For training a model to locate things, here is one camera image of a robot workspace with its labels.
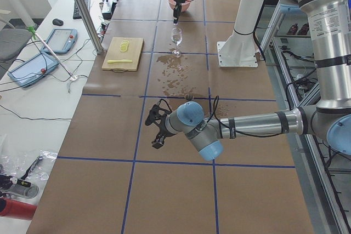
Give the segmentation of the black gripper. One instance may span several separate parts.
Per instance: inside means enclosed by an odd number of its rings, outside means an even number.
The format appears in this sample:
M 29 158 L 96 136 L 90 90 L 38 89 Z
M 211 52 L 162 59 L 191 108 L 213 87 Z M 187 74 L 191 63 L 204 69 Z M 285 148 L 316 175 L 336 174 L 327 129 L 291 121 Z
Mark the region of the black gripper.
M 154 104 L 149 111 L 145 120 L 145 125 L 155 124 L 159 128 L 156 138 L 151 142 L 155 149 L 160 149 L 165 144 L 165 139 L 172 136 L 172 133 L 166 128 L 167 109 L 164 109 L 160 104 Z
M 185 3 L 186 0 L 174 0 L 175 8 L 173 9 L 173 19 L 175 23 L 178 23 L 180 14 L 182 12 L 182 4 Z

